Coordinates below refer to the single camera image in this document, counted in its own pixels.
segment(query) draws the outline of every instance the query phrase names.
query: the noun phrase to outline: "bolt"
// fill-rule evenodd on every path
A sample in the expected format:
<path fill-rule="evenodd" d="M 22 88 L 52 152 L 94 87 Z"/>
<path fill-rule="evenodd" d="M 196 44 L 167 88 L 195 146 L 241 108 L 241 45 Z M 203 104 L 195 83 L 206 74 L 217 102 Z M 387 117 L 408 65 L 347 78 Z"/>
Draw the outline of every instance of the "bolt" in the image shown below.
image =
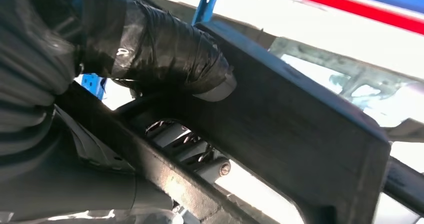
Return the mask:
<path fill-rule="evenodd" d="M 172 212 L 177 213 L 181 209 L 181 206 L 176 206 L 172 209 Z"/>
<path fill-rule="evenodd" d="M 230 173 L 230 170 L 231 170 L 231 165 L 229 163 L 224 163 L 221 166 L 221 169 L 219 171 L 219 174 L 221 176 L 226 176 L 226 175 L 228 175 L 228 173 Z"/>

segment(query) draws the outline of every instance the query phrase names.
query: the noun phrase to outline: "red stripe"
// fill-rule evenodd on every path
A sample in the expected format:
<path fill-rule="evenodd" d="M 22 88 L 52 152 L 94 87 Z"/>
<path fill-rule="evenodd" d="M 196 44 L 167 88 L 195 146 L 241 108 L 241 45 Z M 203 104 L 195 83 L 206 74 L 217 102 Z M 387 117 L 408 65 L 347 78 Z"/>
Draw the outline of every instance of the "red stripe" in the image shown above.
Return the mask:
<path fill-rule="evenodd" d="M 330 7 L 341 9 L 366 18 L 374 19 L 399 28 L 424 34 L 424 20 L 393 11 L 378 8 L 353 0 L 310 0 Z"/>

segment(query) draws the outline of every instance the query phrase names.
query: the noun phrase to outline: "blue metal post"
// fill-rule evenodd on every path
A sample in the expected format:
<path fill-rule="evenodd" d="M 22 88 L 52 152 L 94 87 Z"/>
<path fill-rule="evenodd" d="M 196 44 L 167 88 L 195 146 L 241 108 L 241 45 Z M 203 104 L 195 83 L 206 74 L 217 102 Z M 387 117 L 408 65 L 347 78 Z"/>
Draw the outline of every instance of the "blue metal post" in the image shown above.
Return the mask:
<path fill-rule="evenodd" d="M 191 24 L 194 25 L 197 22 L 209 21 L 214 14 L 213 9 L 216 1 L 217 0 L 200 0 Z"/>
<path fill-rule="evenodd" d="M 81 86 L 86 88 L 90 93 L 95 95 L 98 99 L 103 99 L 104 90 L 100 82 L 102 79 L 95 74 L 84 74 L 82 76 Z"/>

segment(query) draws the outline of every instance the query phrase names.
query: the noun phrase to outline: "screw head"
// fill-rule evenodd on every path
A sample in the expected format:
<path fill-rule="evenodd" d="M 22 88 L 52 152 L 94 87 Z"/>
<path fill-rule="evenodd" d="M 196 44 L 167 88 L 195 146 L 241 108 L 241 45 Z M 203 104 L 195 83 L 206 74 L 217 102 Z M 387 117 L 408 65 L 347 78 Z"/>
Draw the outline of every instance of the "screw head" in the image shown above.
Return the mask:
<path fill-rule="evenodd" d="M 224 163 L 224 164 L 221 166 L 221 169 L 220 169 L 220 171 L 219 171 L 219 174 L 220 174 L 221 176 L 226 176 L 226 175 L 228 175 L 228 173 L 230 173 L 230 170 L 231 170 L 231 165 L 230 165 L 230 163 Z"/>

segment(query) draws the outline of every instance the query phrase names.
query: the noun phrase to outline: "gray sleeve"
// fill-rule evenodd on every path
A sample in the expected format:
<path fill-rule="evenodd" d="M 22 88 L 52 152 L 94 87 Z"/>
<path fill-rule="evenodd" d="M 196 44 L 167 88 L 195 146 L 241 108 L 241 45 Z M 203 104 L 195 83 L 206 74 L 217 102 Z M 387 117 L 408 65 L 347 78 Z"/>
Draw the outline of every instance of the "gray sleeve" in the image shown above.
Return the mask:
<path fill-rule="evenodd" d="M 74 46 L 54 35 L 29 0 L 0 0 L 0 156 L 47 133 L 55 95 L 75 77 Z"/>

